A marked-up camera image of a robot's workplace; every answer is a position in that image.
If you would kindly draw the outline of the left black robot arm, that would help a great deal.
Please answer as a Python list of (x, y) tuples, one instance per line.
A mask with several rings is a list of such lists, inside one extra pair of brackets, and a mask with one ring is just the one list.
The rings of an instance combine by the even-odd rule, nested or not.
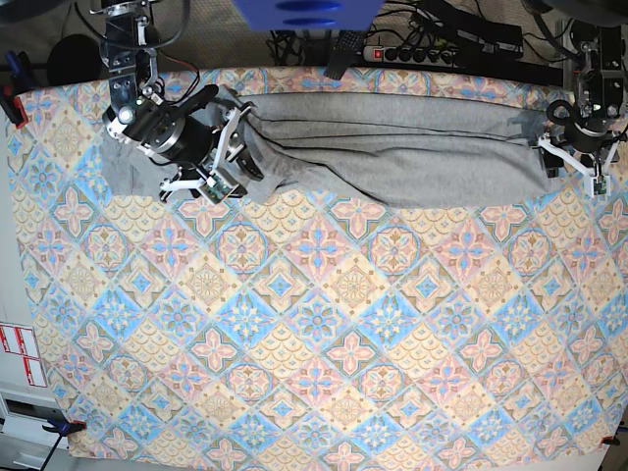
[(610, 189), (609, 168), (627, 130), (615, 123), (627, 112), (627, 25), (625, 1), (524, 1), (545, 40), (572, 62), (572, 102), (555, 100), (546, 115), (551, 127), (540, 135), (547, 176), (554, 179), (568, 165), (582, 176), (587, 196)]

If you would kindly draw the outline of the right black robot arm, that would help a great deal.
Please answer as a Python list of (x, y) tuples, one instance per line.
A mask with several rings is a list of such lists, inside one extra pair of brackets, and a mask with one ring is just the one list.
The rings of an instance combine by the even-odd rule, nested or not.
[(184, 32), (189, 2), (183, 2), (181, 23), (168, 39), (157, 32), (148, 1), (95, 1), (90, 12), (105, 19), (104, 32), (96, 36), (110, 74), (106, 131), (153, 165), (174, 168), (159, 184), (161, 202), (183, 191), (217, 205), (244, 197), (249, 183), (263, 180), (244, 139), (251, 103), (221, 101), (217, 85), (197, 81), (171, 100), (160, 83), (158, 57)]

